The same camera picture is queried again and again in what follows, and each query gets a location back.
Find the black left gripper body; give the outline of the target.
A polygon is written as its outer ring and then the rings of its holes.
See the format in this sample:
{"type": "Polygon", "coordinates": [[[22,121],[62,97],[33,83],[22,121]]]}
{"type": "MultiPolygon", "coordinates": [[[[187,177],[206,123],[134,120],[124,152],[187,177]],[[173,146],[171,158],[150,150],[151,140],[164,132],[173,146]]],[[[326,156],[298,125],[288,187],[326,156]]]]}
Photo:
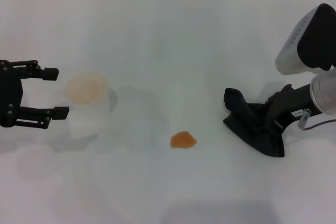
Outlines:
{"type": "Polygon", "coordinates": [[[13,127],[23,96],[22,81],[9,61],[1,60],[1,126],[13,127]]]}

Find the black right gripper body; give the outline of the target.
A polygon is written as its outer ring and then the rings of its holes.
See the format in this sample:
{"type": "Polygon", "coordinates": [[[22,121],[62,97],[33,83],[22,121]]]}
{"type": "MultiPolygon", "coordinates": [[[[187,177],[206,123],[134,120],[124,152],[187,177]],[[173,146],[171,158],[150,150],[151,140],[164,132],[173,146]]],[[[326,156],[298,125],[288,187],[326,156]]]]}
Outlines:
{"type": "Polygon", "coordinates": [[[299,120],[302,111],[309,110],[314,116],[314,102],[310,94],[310,85],[292,89],[283,94],[267,110],[267,122],[276,120],[280,125],[290,125],[299,120]]]}

